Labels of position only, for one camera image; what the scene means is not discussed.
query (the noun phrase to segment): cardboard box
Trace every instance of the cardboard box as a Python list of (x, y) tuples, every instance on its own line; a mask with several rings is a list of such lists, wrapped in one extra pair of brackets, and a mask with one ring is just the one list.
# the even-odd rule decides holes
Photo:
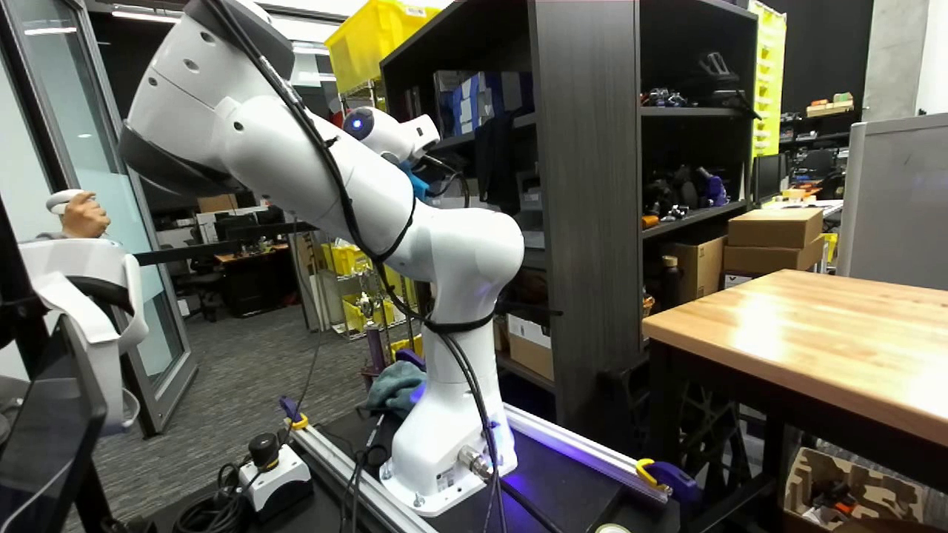
[(817, 233), (824, 233), (824, 211), (750, 211), (729, 219), (732, 243), (767, 245), (761, 237), (780, 237), (781, 243), (801, 237), (812, 243)]
[(691, 301), (719, 289), (722, 237), (706, 243), (670, 243), (663, 253), (676, 271), (676, 299)]
[(513, 360), (553, 381), (553, 350), (538, 323), (509, 313), (507, 344)]
[(771, 245), (725, 245), (722, 271), (729, 274), (767, 274), (775, 268), (812, 268), (824, 258), (824, 237), (815, 237), (805, 248), (771, 248)]
[(202, 214), (238, 211), (238, 196), (202, 196), (199, 211)]
[[(808, 511), (808, 498), (826, 481), (848, 481), (854, 517), (820, 523)], [(870, 461), (854, 461), (829, 449), (801, 447), (781, 489), (786, 529), (835, 533), (909, 533), (924, 526), (924, 486), (885, 474)]]

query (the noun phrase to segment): box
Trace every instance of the box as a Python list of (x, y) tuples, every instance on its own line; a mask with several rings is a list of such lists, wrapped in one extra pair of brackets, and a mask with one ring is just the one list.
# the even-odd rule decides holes
[(780, 245), (725, 245), (722, 271), (764, 274), (775, 268), (812, 268), (824, 258), (824, 237), (817, 233), (805, 248)]
[(202, 214), (238, 211), (238, 196), (202, 196), (199, 211)]
[[(826, 481), (845, 481), (854, 495), (854, 520), (820, 523), (808, 514), (808, 498)], [(885, 474), (870, 461), (854, 461), (829, 449), (801, 447), (781, 486), (786, 529), (805, 533), (909, 533), (924, 523), (926, 489)]]
[(691, 301), (719, 289), (722, 237), (706, 243), (670, 243), (663, 253), (676, 271), (676, 299)]
[(495, 119), (495, 88), (485, 74), (473, 74), (450, 92), (450, 116), (450, 135), (473, 134), (484, 122)]
[(507, 344), (513, 360), (553, 381), (553, 350), (538, 323), (509, 313)]
[(729, 219), (732, 245), (808, 245), (824, 233), (824, 211), (750, 211)]
[(444, 0), (367, 0), (327, 39), (338, 92), (352, 95), (383, 80), (383, 60), (444, 6)]

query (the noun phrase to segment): black shelving unit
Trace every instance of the black shelving unit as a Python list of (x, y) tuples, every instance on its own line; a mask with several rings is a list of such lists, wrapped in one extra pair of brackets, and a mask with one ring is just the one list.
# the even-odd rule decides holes
[[(470, 171), (507, 191), (522, 190), (507, 187), (524, 174), (522, 165), (538, 174), (547, 248), (528, 248), (524, 271), (543, 271), (547, 285), (550, 391), (567, 427), (621, 431), (633, 422), (615, 400), (601, 397), (601, 378), (642, 359), (642, 248), (701, 233), (743, 211), (743, 200), (732, 200), (642, 230), (642, 181), (654, 169), (725, 169), (719, 174), (732, 197), (740, 197), (750, 116), (713, 104), (718, 86), (700, 67), (700, 52), (707, 49), (738, 74), (735, 88), (753, 95), (755, 14), (729, 0), (629, 0), (595, 8), (587, 0), (455, 0), (383, 62), (398, 119), (426, 111), (441, 122), (432, 83), (439, 70), (532, 77), (535, 108), (509, 116), (509, 135), (501, 135), (509, 150), (485, 150), (481, 134), (444, 138), (436, 150), (464, 150)], [(648, 88), (676, 88), (697, 107), (639, 107)], [(519, 197), (503, 206), (522, 216)], [(501, 370), (524, 378), (524, 366), (513, 360), (501, 360)]]

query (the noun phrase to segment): table leg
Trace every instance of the table leg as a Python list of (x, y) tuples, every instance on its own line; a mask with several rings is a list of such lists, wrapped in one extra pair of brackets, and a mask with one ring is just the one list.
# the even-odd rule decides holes
[(681, 412), (687, 376), (679, 350), (654, 344), (651, 350), (651, 409), (648, 409), (648, 455), (663, 461), (681, 459)]

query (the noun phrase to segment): robotic arm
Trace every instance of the robotic arm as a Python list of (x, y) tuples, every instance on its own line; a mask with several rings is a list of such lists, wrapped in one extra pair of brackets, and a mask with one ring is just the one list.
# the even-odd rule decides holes
[[(358, 142), (287, 101), (273, 74), (287, 49), (254, 2), (193, 0), (141, 77), (125, 157), (153, 181), (239, 181), (322, 233), (432, 285), (426, 391), (393, 434), (383, 486), (415, 511), (441, 514), (484, 489), (476, 471), (485, 461), (484, 422), (454, 347), (481, 381), (497, 474), (515, 467), (488, 316), (522, 265), (524, 237), (503, 214), (415, 200), (410, 176), (375, 153), (387, 150), (386, 142), (373, 150), (370, 135)], [(436, 135), (429, 122), (401, 123), (401, 134), (410, 135), (387, 138), (393, 159), (411, 159)]]

